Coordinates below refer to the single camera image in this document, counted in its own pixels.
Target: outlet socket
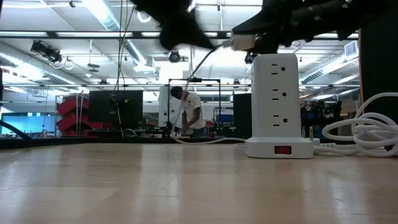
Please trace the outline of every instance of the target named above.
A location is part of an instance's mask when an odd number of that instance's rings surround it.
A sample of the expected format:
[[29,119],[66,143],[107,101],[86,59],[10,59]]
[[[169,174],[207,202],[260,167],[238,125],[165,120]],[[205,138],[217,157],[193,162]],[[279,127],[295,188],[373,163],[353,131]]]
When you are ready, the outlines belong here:
[[260,55],[254,60],[252,132],[253,138],[246,141],[249,157],[313,157],[312,142],[301,137],[299,72],[294,54]]

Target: black monitor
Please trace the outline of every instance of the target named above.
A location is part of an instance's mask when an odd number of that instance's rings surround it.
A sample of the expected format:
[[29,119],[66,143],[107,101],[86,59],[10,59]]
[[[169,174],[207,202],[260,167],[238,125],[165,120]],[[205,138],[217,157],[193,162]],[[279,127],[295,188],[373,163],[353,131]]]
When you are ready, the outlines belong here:
[[136,128],[142,121],[142,91],[90,91],[88,120],[119,127],[118,109],[112,98],[118,102],[123,129]]
[[251,93],[234,94],[234,126],[239,138],[252,137]]

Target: white t-shirt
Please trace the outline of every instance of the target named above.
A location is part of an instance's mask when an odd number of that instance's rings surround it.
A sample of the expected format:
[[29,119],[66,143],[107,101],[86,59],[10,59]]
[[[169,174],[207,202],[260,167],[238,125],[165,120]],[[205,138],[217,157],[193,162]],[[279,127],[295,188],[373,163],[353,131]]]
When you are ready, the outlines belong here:
[[199,119],[189,128],[200,129],[206,126],[206,123],[203,120],[203,113],[201,112],[200,96],[198,95],[198,93],[189,93],[186,99],[181,101],[181,104],[183,110],[187,113],[187,122],[189,122],[193,118],[193,111],[196,108],[200,108]]

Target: red switch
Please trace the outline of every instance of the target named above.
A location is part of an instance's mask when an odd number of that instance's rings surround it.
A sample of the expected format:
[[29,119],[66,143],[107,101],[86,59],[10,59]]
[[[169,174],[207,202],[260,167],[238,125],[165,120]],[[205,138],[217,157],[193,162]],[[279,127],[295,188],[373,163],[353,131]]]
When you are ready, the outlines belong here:
[[275,146],[275,154],[292,154],[292,146]]

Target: workbench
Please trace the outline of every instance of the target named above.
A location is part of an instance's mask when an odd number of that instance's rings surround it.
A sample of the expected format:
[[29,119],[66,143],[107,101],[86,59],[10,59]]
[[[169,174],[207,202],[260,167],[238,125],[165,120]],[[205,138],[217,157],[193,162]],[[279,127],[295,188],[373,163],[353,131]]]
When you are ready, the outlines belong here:
[[232,145],[0,151],[2,224],[398,223],[398,160],[253,159]]

